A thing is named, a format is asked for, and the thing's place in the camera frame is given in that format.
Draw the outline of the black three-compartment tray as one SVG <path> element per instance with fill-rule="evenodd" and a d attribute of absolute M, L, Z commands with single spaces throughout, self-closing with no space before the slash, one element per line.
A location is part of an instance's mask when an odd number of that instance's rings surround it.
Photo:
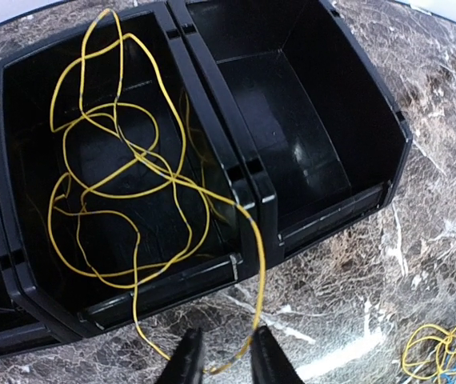
<path fill-rule="evenodd" d="M 138 163 L 101 123 L 259 225 L 276 266 L 386 206 L 411 134 L 327 1 L 165 1 L 0 61 L 0 357 L 93 337 L 258 271 L 249 223 Z"/>

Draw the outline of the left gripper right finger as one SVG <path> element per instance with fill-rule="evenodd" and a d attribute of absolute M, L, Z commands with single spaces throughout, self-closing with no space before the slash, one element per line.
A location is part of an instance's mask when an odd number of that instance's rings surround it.
<path fill-rule="evenodd" d="M 267 326 L 253 333 L 250 359 L 253 383 L 304 383 Z"/>

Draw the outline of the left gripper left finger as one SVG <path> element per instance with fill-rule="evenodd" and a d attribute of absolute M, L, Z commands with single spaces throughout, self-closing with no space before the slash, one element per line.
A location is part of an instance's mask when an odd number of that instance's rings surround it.
<path fill-rule="evenodd" d="M 188 329 L 155 383 L 200 384 L 204 365 L 203 332 L 199 328 Z"/>

